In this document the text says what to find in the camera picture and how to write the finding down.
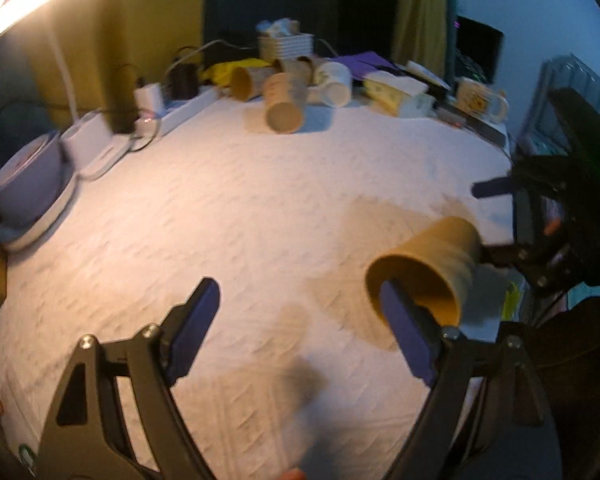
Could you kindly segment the operator's fingertip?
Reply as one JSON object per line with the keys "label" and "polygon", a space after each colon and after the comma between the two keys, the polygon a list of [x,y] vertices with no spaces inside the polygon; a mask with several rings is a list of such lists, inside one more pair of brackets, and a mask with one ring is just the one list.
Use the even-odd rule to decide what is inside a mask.
{"label": "operator's fingertip", "polygon": [[292,468],[283,472],[278,480],[306,480],[306,474],[300,468]]}

